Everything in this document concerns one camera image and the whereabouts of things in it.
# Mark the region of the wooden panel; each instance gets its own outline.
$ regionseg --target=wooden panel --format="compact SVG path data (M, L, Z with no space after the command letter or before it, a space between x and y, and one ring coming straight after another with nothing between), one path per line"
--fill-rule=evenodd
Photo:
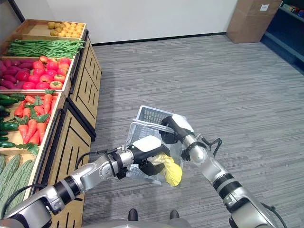
M67 111L48 184L55 184L74 171L77 159L90 151L90 145L90 135ZM81 165L86 163L88 163L88 156L84 157ZM51 227L81 227L83 205L84 194L81 194L76 200L70 202L61 213L52 215Z

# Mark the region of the gray carpet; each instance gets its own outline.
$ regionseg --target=gray carpet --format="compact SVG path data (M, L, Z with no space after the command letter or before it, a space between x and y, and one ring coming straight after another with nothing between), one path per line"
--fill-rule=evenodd
M261 43L226 36L95 47L103 68L96 142L126 140L140 105L187 117L196 133L224 142L217 159L289 228L304 223L304 76ZM85 195L83 225L127 218L164 221L177 209L193 227L228 228L220 197L190 162L180 189L109 180Z

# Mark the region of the tomato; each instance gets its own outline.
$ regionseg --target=tomato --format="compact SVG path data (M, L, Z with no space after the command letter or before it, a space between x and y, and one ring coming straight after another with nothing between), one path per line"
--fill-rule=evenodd
M59 81L59 82L62 82L62 83L65 82L65 79L66 79L66 77L62 76L62 75L55 75L55 77L54 77L55 81Z
M64 69L64 68L58 69L57 73L59 75L67 76L67 69Z
M42 75L39 79L40 82L47 82L47 83L51 83L51 81L53 81L53 76L51 75Z
M36 84L33 82L25 82L22 86L23 89L35 89Z
M36 62L33 62L33 68L34 69L44 69L44 65L43 65L43 63L36 61Z
M34 70L33 70L33 74L34 74L34 75L41 76L41 75L45 74L45 70L44 70L44 69L41 69L41 68L34 69Z
M40 57L39 57L39 61L40 61L41 63L47 63L47 62L48 62L48 57L46 57L46 56L40 56Z
M49 83L38 82L36 85L36 89L49 89Z
M58 70L58 62L56 61L50 61L47 63L47 69L48 70L55 70L57 71Z
M36 85L39 82L40 76L39 75L30 75L28 77L28 79L29 79L28 80L29 82L33 82Z
M67 64L71 64L71 60L69 58L61 58L59 60L59 63L67 63Z
M46 70L46 74L47 75L51 75L51 76L54 77L57 74L57 71L55 71L55 70Z
M57 82L57 81L51 82L49 84L50 89L62 89L62 86L63 86L63 84L61 82Z
M69 69L70 65L67 63L59 63L59 69Z
M24 82L27 82L28 81L28 78L29 78L29 73L24 71L24 70L20 70L18 71L18 73L16 74L16 78L17 80L19 81L24 81Z

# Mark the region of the white wall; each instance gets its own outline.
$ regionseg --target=white wall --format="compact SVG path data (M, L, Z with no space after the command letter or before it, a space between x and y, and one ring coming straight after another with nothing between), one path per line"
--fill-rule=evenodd
M87 23L93 43L225 32L237 2L237 0L41 1L47 1L56 20ZM22 7L21 11L25 17L34 18L33 14L39 14L40 10L37 9L39 8ZM46 16L41 13L36 18L41 19Z

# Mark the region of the silver robot arm segment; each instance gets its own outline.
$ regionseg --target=silver robot arm segment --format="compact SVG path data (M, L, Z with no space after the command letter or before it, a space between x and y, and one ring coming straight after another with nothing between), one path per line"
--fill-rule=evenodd
M162 125L175 131L174 135L161 132L163 141L168 144L181 141L191 161L223 199L225 207L231 213L229 223L232 228L278 227L263 205L197 141L192 127L184 117L174 114L163 119Z

